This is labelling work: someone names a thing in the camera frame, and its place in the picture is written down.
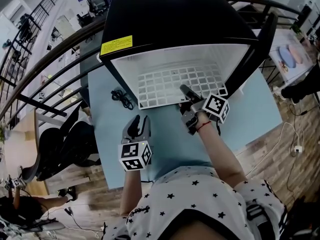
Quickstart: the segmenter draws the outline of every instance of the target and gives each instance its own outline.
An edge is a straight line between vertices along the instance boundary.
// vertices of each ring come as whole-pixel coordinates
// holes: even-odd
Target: black strap
[[[256,225],[262,240],[276,240],[274,228],[265,211],[259,204],[252,204],[246,209],[247,219]]]

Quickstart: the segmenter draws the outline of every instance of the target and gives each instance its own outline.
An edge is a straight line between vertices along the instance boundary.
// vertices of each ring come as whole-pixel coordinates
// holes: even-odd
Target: white wire shelf
[[[217,64],[157,71],[138,76],[139,109],[187,102],[179,88],[182,84],[204,98],[210,92],[222,97],[228,95]]]

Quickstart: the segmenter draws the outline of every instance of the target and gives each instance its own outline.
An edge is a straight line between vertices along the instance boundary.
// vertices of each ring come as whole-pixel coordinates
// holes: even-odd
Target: blue table surface
[[[143,181],[153,180],[160,170],[188,161],[208,162],[209,157],[197,134],[187,133],[177,105],[139,110],[123,107],[111,99],[111,91],[120,84],[104,66],[88,75],[89,96],[95,138],[109,189],[123,187],[125,171],[118,160],[122,130],[134,116],[140,122],[148,115],[151,120],[151,164],[141,171]],[[230,111],[220,126],[221,137],[236,151],[282,123],[277,104],[259,70],[247,80],[244,95],[228,99]]]

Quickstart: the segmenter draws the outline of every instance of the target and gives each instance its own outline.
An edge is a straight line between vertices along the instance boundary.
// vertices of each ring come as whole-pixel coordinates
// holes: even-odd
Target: shoe
[[[70,201],[75,201],[75,200],[77,200],[76,187],[75,187],[75,186],[69,187],[69,188],[67,189],[66,193],[69,194],[70,196],[72,196],[72,199],[69,199],[69,200],[67,201],[67,203],[70,202]]]
[[[58,190],[58,197],[65,197],[67,194],[67,190],[65,188]]]
[[[294,102],[293,98],[291,99],[291,102],[292,102],[293,105],[297,105],[299,103],[299,101],[298,102]]]
[[[272,87],[273,93],[275,95],[277,95],[278,97],[280,97],[281,100],[285,101],[286,98],[282,96],[281,90],[278,86],[273,86]]]

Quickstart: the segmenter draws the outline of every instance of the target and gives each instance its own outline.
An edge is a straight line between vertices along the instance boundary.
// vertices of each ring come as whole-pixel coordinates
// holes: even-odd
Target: white star-print shirt
[[[279,239],[287,209],[265,180],[248,180],[232,188],[212,167],[182,166],[159,178],[128,217],[106,224],[103,240],[157,240],[168,228],[178,230],[172,229],[172,224],[181,213],[179,221],[188,214],[192,220],[201,215],[226,239],[260,240],[260,232],[247,213],[248,207],[258,205],[271,222],[275,239]]]

